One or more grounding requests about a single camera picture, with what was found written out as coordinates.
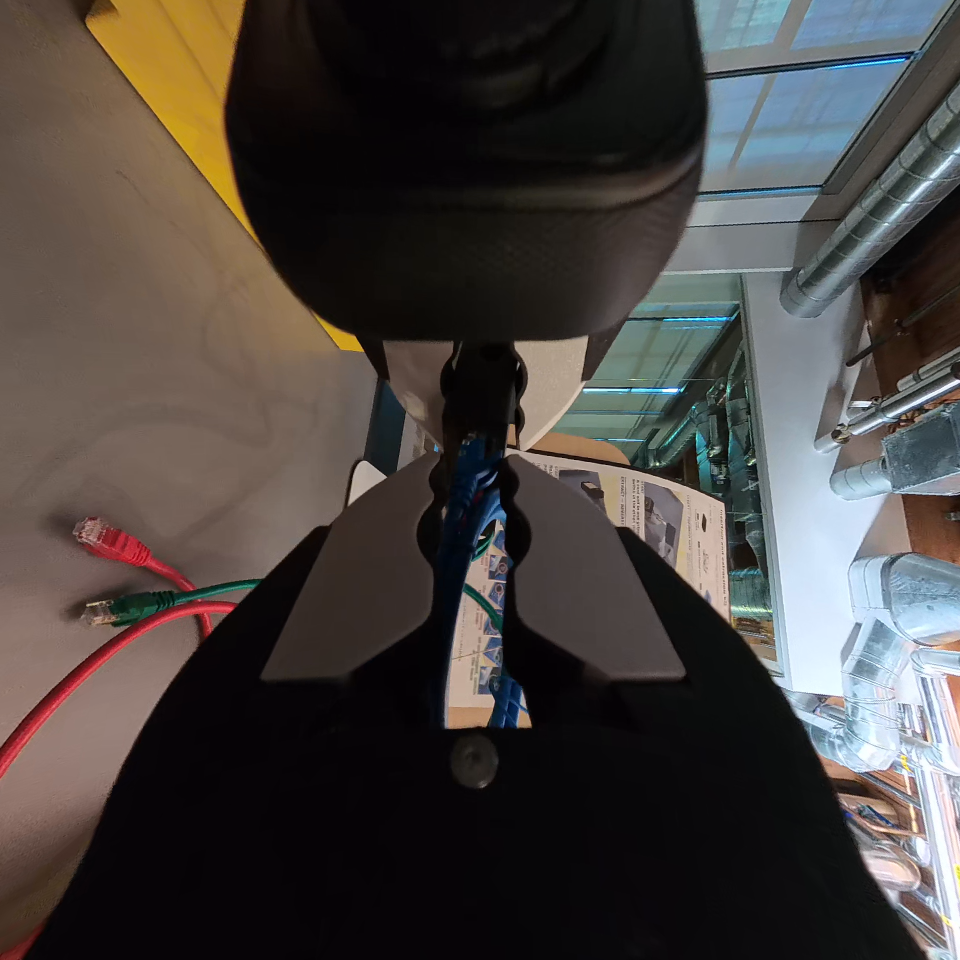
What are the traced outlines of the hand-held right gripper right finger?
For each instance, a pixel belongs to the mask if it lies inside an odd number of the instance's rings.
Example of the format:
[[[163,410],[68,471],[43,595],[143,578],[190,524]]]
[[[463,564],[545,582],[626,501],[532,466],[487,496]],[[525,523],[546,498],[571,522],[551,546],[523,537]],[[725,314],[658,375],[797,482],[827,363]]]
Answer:
[[[563,478],[519,454],[506,548],[520,624],[614,682],[679,682],[687,671],[618,534],[582,472]]]

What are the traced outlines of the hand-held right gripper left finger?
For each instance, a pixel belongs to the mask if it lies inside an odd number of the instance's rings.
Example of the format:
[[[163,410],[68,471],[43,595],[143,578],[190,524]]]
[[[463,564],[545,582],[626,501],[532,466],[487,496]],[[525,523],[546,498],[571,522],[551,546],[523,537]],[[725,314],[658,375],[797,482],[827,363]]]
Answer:
[[[425,454],[380,480],[331,524],[262,669],[264,682],[341,680],[422,626],[433,603],[419,524],[434,501]]]

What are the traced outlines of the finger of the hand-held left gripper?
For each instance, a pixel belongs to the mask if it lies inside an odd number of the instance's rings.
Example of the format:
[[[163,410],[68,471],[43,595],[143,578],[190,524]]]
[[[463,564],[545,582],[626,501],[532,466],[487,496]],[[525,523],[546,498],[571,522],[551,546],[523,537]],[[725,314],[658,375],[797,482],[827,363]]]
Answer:
[[[442,448],[445,399],[441,377],[455,354],[454,342],[384,342],[390,390],[405,411],[400,453]]]
[[[515,341],[526,386],[519,398],[523,424],[516,447],[529,450],[557,425],[581,394],[587,378],[583,371],[589,338],[558,341]]]

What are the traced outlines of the black network switch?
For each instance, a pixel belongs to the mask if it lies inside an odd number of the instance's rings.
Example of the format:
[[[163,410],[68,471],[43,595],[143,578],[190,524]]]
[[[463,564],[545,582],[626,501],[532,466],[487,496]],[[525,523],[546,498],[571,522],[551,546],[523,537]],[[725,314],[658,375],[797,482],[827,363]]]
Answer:
[[[486,458],[503,453],[510,428],[523,420],[526,381],[512,342],[455,342],[439,379],[444,455],[456,460],[463,443],[475,439]]]

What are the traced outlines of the dark table leg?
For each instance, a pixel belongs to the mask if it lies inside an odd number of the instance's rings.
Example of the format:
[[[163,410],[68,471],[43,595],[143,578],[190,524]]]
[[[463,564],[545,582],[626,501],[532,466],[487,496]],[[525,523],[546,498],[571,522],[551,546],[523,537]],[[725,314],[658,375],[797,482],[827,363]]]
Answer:
[[[382,378],[377,379],[371,405],[363,459],[389,476],[399,468],[406,411]]]

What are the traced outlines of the wooden board with instruction sheet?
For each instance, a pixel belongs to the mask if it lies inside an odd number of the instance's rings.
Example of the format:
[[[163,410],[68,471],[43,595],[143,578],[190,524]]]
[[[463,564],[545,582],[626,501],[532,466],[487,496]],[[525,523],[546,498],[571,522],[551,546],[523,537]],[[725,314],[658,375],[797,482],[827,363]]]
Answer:
[[[585,497],[611,523],[641,541],[725,616],[774,676],[783,674],[773,629],[740,613],[748,580],[731,570],[723,504],[690,486],[630,467],[624,453],[604,440],[547,434],[520,453],[528,462]],[[501,624],[510,561],[501,512],[485,521],[472,549],[454,633],[446,693],[447,726],[486,727],[493,719],[529,727],[517,684],[502,692]]]

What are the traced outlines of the white sign stand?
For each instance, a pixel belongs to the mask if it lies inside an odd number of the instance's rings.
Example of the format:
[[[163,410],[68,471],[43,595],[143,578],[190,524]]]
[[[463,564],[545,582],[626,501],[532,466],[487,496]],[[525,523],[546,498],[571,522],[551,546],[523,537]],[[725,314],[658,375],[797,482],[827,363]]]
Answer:
[[[372,462],[361,459],[354,465],[350,474],[345,496],[345,507],[349,507],[388,477]]]

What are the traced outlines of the yellow plastic bin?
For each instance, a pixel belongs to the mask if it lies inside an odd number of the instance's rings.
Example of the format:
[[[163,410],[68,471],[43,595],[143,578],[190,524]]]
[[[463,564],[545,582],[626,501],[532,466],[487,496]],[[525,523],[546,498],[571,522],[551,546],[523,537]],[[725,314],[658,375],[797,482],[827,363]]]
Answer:
[[[85,24],[251,238],[224,127],[242,1],[96,1]]]

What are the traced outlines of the silver elbow duct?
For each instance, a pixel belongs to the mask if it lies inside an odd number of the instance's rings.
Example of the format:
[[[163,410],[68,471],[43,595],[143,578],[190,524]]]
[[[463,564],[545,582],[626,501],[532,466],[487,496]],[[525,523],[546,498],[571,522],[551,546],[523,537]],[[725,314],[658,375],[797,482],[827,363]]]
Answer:
[[[958,777],[958,565],[917,553],[859,558],[848,572],[859,627],[842,666],[844,707],[790,694],[817,752],[852,772],[906,756]]]

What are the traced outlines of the rectangular metal duct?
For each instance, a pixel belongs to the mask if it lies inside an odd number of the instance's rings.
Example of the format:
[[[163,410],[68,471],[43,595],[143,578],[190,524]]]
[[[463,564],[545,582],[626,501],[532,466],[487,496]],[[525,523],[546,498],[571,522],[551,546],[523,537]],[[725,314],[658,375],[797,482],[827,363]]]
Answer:
[[[886,495],[959,494],[959,402],[942,405],[883,438],[882,454],[835,472],[829,486],[846,501]]]

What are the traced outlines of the silver spiral duct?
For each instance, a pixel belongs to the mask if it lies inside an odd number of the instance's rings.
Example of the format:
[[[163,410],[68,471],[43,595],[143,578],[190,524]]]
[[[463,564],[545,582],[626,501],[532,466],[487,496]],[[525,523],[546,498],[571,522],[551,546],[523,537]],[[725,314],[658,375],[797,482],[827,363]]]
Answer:
[[[786,281],[791,316],[821,316],[959,183],[959,85],[942,99],[847,211],[832,234]]]

